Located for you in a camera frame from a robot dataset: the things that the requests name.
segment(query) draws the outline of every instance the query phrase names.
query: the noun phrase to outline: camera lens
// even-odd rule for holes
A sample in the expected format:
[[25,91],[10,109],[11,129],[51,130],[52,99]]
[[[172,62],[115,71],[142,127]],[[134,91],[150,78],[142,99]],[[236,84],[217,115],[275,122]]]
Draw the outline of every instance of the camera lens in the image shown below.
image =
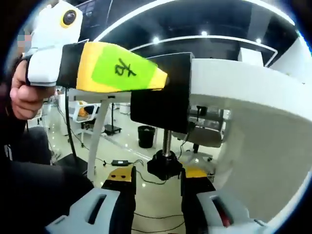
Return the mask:
[[72,24],[76,19],[76,12],[74,10],[69,10],[64,14],[63,22],[65,25]]

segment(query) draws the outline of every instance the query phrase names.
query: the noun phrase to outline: black tape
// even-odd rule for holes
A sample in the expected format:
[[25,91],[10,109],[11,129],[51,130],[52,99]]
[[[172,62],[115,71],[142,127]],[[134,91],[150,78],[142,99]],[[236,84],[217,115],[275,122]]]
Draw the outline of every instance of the black tape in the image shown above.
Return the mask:
[[76,88],[78,69],[84,43],[63,46],[57,85],[65,88]]
[[30,81],[28,79],[28,68],[29,68],[29,63],[30,63],[30,59],[31,59],[31,56],[27,56],[26,58],[23,58],[23,60],[26,60],[27,61],[27,64],[26,64],[26,74],[25,74],[25,82],[26,82],[26,85],[30,86]]

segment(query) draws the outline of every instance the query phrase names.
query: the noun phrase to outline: green label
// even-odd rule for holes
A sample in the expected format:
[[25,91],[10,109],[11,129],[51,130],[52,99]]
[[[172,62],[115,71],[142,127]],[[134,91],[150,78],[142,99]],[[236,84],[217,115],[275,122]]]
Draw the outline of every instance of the green label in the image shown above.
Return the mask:
[[148,89],[157,65],[120,46],[103,48],[92,73],[92,80],[122,91]]

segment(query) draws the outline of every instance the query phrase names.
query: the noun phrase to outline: black trash can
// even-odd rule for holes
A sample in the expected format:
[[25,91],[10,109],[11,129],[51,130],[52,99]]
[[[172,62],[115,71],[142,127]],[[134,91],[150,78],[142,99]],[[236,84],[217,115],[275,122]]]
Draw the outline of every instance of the black trash can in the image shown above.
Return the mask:
[[148,149],[153,146],[155,128],[150,126],[139,126],[138,131],[138,145],[141,148]]

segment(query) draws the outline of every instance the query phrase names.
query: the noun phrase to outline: person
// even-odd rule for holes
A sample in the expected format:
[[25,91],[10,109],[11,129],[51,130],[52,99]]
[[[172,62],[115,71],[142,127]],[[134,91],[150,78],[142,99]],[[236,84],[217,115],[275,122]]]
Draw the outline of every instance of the person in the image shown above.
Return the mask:
[[[67,214],[69,207],[93,185],[74,169],[10,161],[6,156],[4,145],[14,145],[21,139],[26,120],[33,118],[43,99],[54,93],[54,87],[25,85],[26,67],[26,61],[18,61],[12,74],[0,85],[2,223],[9,225],[11,232],[22,229],[39,233],[50,222]],[[19,158],[27,156],[23,151],[16,154],[20,154]]]

